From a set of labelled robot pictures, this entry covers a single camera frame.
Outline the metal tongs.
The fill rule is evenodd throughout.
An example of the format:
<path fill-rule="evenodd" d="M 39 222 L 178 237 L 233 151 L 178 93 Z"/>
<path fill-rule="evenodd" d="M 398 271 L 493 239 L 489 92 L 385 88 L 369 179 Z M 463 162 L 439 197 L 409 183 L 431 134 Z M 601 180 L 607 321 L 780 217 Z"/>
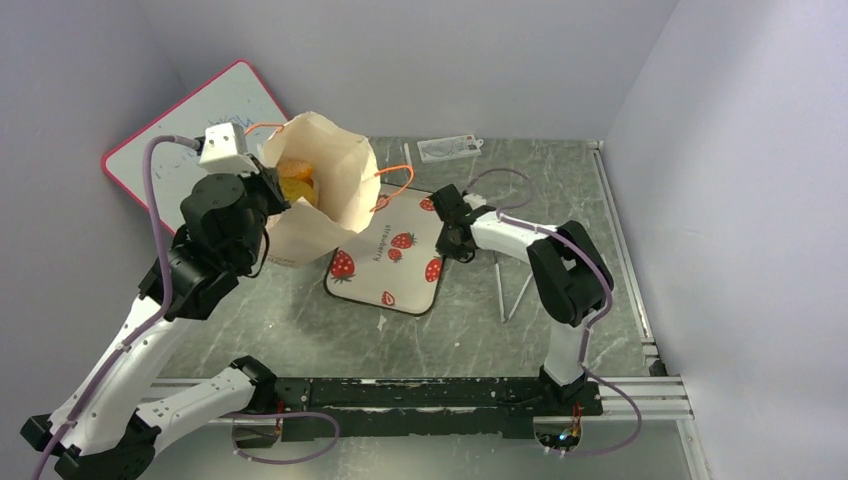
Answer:
<path fill-rule="evenodd" d="M 530 267 L 523 263 L 496 257 L 494 275 L 500 320 L 506 324 L 516 315 L 532 283 L 533 274 Z"/>

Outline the white paper bag orange handles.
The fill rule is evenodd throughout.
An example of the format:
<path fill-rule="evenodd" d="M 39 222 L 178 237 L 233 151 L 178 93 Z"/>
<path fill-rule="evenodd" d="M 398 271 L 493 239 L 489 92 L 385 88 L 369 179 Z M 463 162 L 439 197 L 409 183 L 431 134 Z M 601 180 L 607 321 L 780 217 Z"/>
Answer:
<path fill-rule="evenodd" d="M 290 208 L 269 217 L 268 261 L 304 266 L 365 230 L 380 200 L 380 170 L 368 138 L 345 130 L 315 112 L 299 114 L 278 125 L 258 145 L 260 162 L 274 169 L 287 160 L 313 167 L 317 201 L 292 200 Z"/>

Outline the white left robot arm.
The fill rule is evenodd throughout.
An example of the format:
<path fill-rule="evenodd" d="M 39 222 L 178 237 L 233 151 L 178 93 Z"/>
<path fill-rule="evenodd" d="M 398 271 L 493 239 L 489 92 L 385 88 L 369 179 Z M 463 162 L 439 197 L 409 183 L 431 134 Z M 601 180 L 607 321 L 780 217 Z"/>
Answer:
<path fill-rule="evenodd" d="M 241 278 L 263 264 L 269 217 L 288 208 L 275 169 L 210 174 L 181 205 L 185 223 L 164 260 L 143 278 L 118 335 L 84 383 L 21 433 L 64 479 L 135 479 L 176 440 L 229 413 L 261 416 L 277 400 L 276 376 L 244 356 L 178 394 L 144 394 L 183 338 Z"/>

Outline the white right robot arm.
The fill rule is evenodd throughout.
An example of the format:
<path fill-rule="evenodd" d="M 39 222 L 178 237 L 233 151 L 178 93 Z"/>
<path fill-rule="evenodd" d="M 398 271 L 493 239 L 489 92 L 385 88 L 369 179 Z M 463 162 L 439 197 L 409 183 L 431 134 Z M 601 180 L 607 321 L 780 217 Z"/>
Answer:
<path fill-rule="evenodd" d="M 614 280 L 586 228 L 574 220 L 553 226 L 512 218 L 454 185 L 430 200 L 442 222 L 435 244 L 440 255 L 468 263 L 479 251 L 491 251 L 530 266 L 551 319 L 539 398 L 548 412 L 565 413 L 589 378 L 591 329 L 612 307 Z"/>

